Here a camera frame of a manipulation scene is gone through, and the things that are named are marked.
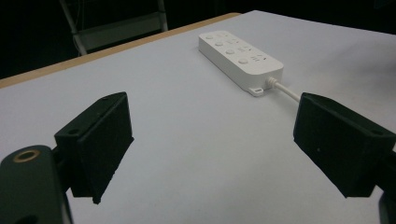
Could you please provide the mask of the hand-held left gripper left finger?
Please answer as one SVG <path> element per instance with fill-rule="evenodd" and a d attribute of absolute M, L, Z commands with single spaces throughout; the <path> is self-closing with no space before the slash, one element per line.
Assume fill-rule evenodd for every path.
<path fill-rule="evenodd" d="M 128 96 L 102 97 L 54 135 L 55 163 L 62 186 L 96 204 L 134 141 Z"/>

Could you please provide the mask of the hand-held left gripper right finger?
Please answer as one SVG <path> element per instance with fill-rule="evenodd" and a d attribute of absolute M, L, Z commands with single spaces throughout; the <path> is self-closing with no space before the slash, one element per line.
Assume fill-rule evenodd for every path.
<path fill-rule="evenodd" d="M 346 197 L 396 198 L 396 133 L 334 100 L 303 93 L 294 142 Z"/>

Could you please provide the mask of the white power strip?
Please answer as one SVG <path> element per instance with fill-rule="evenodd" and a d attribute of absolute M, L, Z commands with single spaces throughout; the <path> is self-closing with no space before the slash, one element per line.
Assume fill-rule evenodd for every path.
<path fill-rule="evenodd" d="M 271 89 L 268 78 L 282 78 L 283 63 L 229 32 L 200 34 L 198 49 L 243 91 L 255 97 Z"/>

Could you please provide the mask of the metal stand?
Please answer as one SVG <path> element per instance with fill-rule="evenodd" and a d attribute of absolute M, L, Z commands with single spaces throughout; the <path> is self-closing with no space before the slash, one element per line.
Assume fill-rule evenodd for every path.
<path fill-rule="evenodd" d="M 168 30 L 164 0 L 58 0 L 79 55 Z"/>

